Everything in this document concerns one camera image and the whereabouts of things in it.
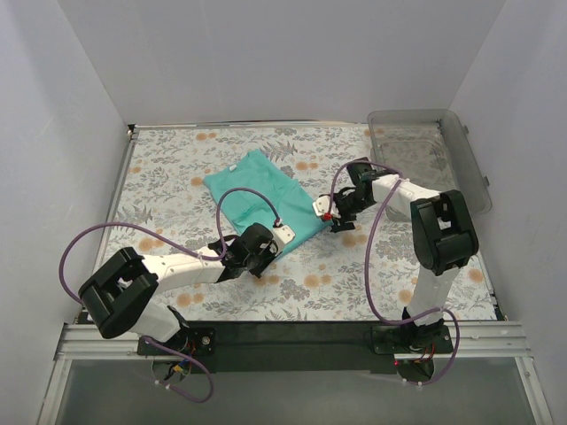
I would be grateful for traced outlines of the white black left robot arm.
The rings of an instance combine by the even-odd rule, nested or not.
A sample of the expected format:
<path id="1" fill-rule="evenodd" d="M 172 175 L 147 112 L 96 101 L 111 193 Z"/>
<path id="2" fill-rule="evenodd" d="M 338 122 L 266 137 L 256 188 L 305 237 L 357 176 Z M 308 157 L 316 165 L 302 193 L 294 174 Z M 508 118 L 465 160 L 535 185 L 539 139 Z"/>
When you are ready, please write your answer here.
<path id="1" fill-rule="evenodd" d="M 79 298 L 101 336 L 113 339 L 126 332 L 149 336 L 171 354 L 189 342 L 183 317 L 153 296 L 193 284 L 214 284 L 249 273 L 256 277 L 295 238 L 287 225 L 249 226 L 231 236 L 225 255 L 221 242 L 197 250 L 195 257 L 177 253 L 142 256 L 127 247 L 108 259 L 79 289 Z"/>

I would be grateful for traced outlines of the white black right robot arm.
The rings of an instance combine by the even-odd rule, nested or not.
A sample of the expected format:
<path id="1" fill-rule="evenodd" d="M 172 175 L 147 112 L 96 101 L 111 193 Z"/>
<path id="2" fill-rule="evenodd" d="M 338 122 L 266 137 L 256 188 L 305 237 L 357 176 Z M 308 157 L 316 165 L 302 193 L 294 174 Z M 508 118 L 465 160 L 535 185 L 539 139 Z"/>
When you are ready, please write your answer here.
<path id="1" fill-rule="evenodd" d="M 478 253 L 479 242 L 464 195 L 456 190 L 426 189 L 401 172 L 367 158 L 349 161 L 351 186 L 331 190 L 322 219 L 334 233 L 352 230 L 357 215 L 378 205 L 378 216 L 387 207 L 411 222 L 412 241 L 420 269 L 409 304 L 399 320 L 385 318 L 373 302 L 370 310 L 380 324 L 371 336 L 378 352 L 420 352 L 431 356 L 437 348 L 455 353 L 459 339 L 448 333 L 447 297 L 455 277 Z"/>

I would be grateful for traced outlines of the clear plastic bin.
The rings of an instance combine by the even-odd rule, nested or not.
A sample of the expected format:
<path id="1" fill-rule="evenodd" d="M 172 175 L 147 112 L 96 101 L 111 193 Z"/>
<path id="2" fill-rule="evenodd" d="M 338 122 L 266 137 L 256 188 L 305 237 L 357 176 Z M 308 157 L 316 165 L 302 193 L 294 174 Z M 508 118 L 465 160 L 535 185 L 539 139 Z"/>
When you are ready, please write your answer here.
<path id="1" fill-rule="evenodd" d="M 454 112 L 375 111 L 367 122 L 376 162 L 400 170 L 417 185 L 460 190 L 473 217 L 492 209 L 489 182 L 470 147 L 468 129 Z"/>

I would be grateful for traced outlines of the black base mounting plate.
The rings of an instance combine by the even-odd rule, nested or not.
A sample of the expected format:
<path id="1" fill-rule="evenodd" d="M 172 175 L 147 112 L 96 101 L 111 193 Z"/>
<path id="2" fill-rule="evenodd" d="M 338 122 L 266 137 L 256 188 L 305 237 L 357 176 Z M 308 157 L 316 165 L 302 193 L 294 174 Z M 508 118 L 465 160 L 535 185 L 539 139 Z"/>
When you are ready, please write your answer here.
<path id="1" fill-rule="evenodd" d="M 419 336 L 377 321 L 200 321 L 166 343 L 212 373 L 370 371 L 396 372 L 398 355 L 428 350 L 450 354 L 454 339 L 444 326 Z"/>

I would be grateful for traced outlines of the teal t shirt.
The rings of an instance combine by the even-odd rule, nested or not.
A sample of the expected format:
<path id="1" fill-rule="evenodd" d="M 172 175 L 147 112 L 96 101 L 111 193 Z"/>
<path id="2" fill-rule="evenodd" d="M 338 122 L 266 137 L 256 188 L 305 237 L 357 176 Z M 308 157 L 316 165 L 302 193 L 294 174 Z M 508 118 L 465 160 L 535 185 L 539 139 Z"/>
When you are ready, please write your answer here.
<path id="1" fill-rule="evenodd" d="M 284 255 L 327 227 L 315 215 L 314 200 L 299 182 L 259 150 L 249 151 L 236 164 L 208 175 L 204 183 L 239 234 L 256 222 L 272 228 L 276 217 L 280 217 L 295 233 L 284 248 Z"/>

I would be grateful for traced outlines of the aluminium frame rail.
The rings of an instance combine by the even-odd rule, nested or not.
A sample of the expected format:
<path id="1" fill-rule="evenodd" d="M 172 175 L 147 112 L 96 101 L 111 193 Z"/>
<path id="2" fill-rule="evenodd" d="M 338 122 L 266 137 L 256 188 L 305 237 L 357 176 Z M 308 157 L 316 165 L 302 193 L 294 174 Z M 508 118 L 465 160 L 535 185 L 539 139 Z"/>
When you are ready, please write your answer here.
<path id="1" fill-rule="evenodd" d="M 190 332 L 203 346 L 219 354 L 228 348 L 363 348 L 393 354 L 396 359 L 411 359 L 420 352 L 380 349 L 378 324 L 373 321 L 198 321 Z M 461 321 L 449 323 L 448 335 L 427 352 L 434 359 L 450 357 L 448 346 L 457 348 L 460 358 L 526 358 L 532 355 L 522 326 L 514 321 Z M 67 359 L 126 359 L 136 355 L 139 336 L 127 332 L 104 339 L 94 325 L 65 325 L 58 342 L 57 355 Z"/>

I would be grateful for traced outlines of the floral patterned table mat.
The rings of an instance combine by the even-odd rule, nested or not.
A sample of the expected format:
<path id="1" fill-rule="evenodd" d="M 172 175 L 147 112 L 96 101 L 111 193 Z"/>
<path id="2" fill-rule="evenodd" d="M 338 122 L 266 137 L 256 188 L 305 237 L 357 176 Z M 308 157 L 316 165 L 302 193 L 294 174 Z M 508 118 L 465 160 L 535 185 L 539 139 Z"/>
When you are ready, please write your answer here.
<path id="1" fill-rule="evenodd" d="M 229 224 L 215 225 L 204 179 L 253 150 L 312 197 L 349 184 L 340 168 L 345 162 L 372 158 L 369 129 L 362 125 L 140 129 L 102 256 L 126 246 L 168 254 L 173 247 L 166 239 L 193 250 L 230 234 Z M 413 296 L 419 264 L 410 223 L 393 210 L 377 212 L 361 213 L 355 230 L 314 236 L 260 278 L 243 274 L 218 285 L 193 284 L 157 301 L 190 320 L 371 320 L 370 302 L 397 320 Z"/>

